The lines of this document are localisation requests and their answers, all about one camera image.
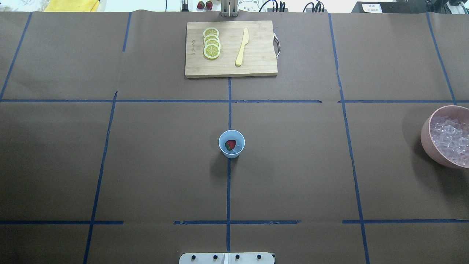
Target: yellow cloth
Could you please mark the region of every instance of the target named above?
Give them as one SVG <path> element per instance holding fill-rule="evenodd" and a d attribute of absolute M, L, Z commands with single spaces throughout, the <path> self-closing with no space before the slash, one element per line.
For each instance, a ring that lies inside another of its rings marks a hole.
<path fill-rule="evenodd" d="M 98 0 L 51 0 L 46 12 L 94 12 L 98 9 Z"/>

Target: yellow knife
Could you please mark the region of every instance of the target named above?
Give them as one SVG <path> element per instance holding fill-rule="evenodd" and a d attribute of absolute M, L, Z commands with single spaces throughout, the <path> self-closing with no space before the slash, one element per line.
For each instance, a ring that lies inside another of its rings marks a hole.
<path fill-rule="evenodd" d="M 244 46 L 249 42 L 249 31 L 248 28 L 244 28 L 244 34 L 242 35 L 241 48 L 239 49 L 238 56 L 234 62 L 236 66 L 241 66 L 242 56 L 244 54 Z"/>

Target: lemon slice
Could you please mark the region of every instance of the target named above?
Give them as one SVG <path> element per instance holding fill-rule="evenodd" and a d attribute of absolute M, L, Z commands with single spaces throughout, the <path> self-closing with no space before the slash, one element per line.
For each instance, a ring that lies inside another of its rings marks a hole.
<path fill-rule="evenodd" d="M 219 36 L 220 32 L 218 32 L 218 29 L 216 29 L 216 28 L 207 28 L 207 29 L 204 30 L 204 37 L 206 37 L 208 35 Z"/>
<path fill-rule="evenodd" d="M 207 35 L 204 38 L 204 43 L 207 42 L 207 40 L 209 40 L 209 39 L 216 39 L 216 40 L 220 41 L 220 39 L 216 35 Z"/>
<path fill-rule="evenodd" d="M 216 44 L 208 44 L 204 47 L 204 55 L 207 59 L 214 60 L 220 56 L 220 47 Z"/>
<path fill-rule="evenodd" d="M 220 44 L 220 41 L 218 41 L 217 39 L 208 39 L 204 46 L 207 46 L 208 44 L 216 44 L 218 47 L 221 47 L 221 44 Z"/>

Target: bowl of ice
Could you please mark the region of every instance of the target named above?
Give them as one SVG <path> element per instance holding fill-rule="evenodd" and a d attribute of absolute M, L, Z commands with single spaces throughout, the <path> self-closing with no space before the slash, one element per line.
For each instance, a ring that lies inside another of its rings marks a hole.
<path fill-rule="evenodd" d="M 451 168 L 469 168 L 469 109 L 447 105 L 427 119 L 420 133 L 425 152 Z"/>

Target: pink bowl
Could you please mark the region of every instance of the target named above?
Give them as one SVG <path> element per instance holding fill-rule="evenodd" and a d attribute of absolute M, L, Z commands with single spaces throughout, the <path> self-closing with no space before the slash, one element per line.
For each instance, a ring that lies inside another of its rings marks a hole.
<path fill-rule="evenodd" d="M 458 119 L 459 122 L 469 124 L 469 109 L 457 106 L 457 105 L 447 105 L 437 109 L 433 114 L 427 119 L 422 131 L 420 132 L 420 140 L 422 146 L 425 149 L 425 152 L 432 158 L 434 161 L 438 162 L 441 165 L 450 168 L 469 168 L 469 165 L 460 166 L 451 160 L 447 159 L 435 146 L 435 143 L 431 140 L 430 135 L 430 121 L 434 116 L 449 116 L 451 119 Z"/>

